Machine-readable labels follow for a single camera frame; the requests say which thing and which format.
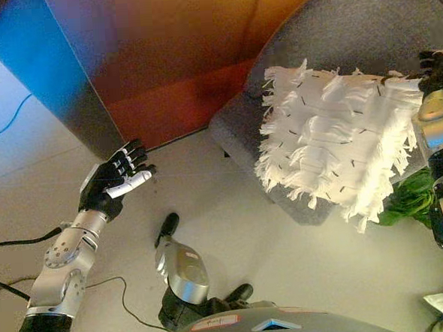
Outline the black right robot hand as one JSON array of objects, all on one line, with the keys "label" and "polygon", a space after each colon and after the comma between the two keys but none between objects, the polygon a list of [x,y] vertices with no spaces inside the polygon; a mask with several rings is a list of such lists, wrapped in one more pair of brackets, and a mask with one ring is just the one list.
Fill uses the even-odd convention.
[{"label": "black right robot hand", "polygon": [[394,90],[420,91],[424,97],[443,90],[443,51],[424,50],[418,55],[420,71],[417,74],[385,77],[381,81],[382,85]]}]

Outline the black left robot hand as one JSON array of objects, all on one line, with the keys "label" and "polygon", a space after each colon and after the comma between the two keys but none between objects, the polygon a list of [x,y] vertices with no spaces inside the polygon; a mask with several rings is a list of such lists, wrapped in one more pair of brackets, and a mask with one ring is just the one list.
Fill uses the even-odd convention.
[{"label": "black left robot hand", "polygon": [[118,217],[123,198],[156,173],[156,166],[147,164],[147,159],[143,144],[135,139],[94,166],[80,187],[78,211],[98,211],[108,222]]}]

